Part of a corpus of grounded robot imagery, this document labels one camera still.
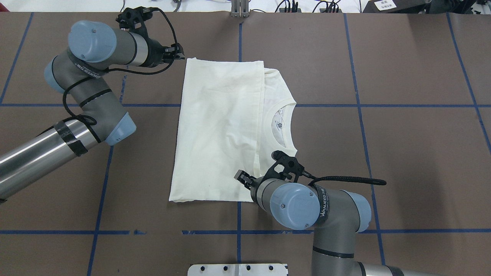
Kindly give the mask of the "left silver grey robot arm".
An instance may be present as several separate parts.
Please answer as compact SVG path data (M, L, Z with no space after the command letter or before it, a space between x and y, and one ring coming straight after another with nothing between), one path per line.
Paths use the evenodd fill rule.
M162 46L145 26L112 28L99 21L72 25L68 48L44 69L46 82L63 95L69 117L1 156L1 203L99 143L110 146L136 131L136 125L104 76L123 65L153 68L184 59L174 40Z

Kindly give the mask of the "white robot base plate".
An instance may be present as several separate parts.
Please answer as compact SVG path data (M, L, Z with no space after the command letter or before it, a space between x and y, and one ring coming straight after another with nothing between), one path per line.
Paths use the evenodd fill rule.
M287 264L195 264L189 267L188 276L288 276Z

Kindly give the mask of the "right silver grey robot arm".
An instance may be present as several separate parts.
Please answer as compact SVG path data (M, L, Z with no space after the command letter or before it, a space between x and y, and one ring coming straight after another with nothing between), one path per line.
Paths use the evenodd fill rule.
M254 178L238 171L235 179L250 190L253 201L275 220L293 230L314 229L313 276L424 276L388 265L372 265L354 258L356 234L370 224L367 199L345 190L325 189L284 179Z

